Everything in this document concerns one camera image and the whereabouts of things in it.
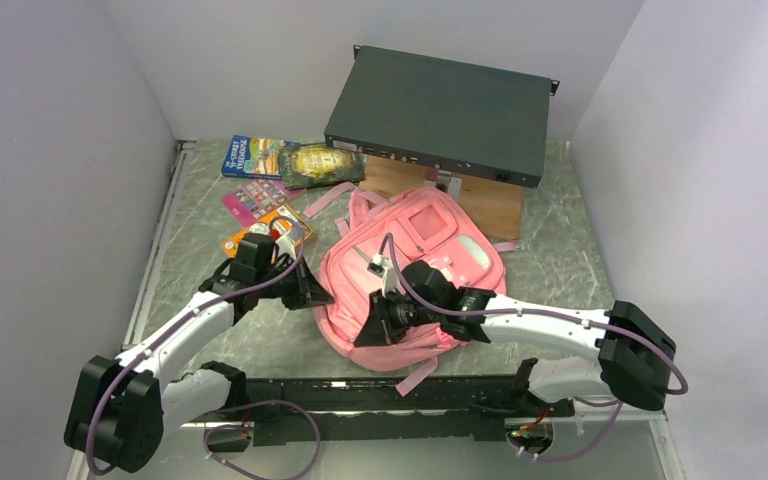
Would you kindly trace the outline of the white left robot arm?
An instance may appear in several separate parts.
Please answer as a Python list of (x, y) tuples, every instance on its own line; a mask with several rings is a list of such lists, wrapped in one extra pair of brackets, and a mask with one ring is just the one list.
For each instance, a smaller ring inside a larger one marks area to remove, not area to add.
[(163, 326), (116, 357), (95, 356), (82, 367), (64, 442), (84, 453), (92, 474), (139, 471), (168, 430), (202, 415), (232, 420), (246, 410), (284, 406), (280, 399), (251, 396), (246, 373), (222, 362), (174, 376), (262, 300), (277, 299), (289, 311), (333, 303), (307, 265), (304, 247), (289, 232), (245, 234), (236, 253)]

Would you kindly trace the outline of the dark green yellow book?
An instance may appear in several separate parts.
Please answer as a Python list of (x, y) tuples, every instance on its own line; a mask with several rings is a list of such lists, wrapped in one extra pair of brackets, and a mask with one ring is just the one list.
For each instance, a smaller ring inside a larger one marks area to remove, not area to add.
[(281, 180), (289, 190), (358, 183), (366, 178), (366, 157), (324, 143), (287, 145), (278, 151)]

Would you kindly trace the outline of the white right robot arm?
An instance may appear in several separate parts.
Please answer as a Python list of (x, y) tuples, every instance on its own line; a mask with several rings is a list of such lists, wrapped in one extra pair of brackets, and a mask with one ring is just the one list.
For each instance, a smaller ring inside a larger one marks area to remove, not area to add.
[(524, 361), (510, 391), (524, 415), (599, 395), (659, 411), (668, 396), (688, 390), (674, 363), (675, 343), (633, 303), (617, 301), (608, 310), (538, 305), (457, 287), (424, 261), (397, 270), (384, 255), (375, 255), (368, 269), (382, 286), (369, 295), (369, 315), (354, 340), (358, 347), (401, 344), (410, 330), (432, 325), (461, 342), (531, 343), (565, 352), (561, 360)]

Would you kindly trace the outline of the pink student backpack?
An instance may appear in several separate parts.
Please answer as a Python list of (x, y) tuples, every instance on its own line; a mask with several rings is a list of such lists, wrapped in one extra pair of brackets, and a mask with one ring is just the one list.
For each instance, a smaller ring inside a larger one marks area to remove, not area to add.
[(345, 182), (308, 207), (305, 215), (314, 216), (344, 192), (350, 195), (349, 217), (338, 219), (341, 238), (324, 254), (318, 272), (319, 283), (334, 301), (315, 308), (314, 317), (339, 354), (368, 370), (391, 372), (416, 365), (417, 370), (396, 386), (401, 396), (407, 396), (436, 369), (440, 354), (461, 343), (437, 325), (423, 325), (410, 328), (394, 346), (358, 346), (369, 295), (382, 285), (367, 266), (384, 236), (393, 235), (400, 267), (425, 261), (457, 287), (500, 294), (507, 291), (500, 255), (515, 246), (492, 244), (455, 200), (433, 187), (386, 199)]

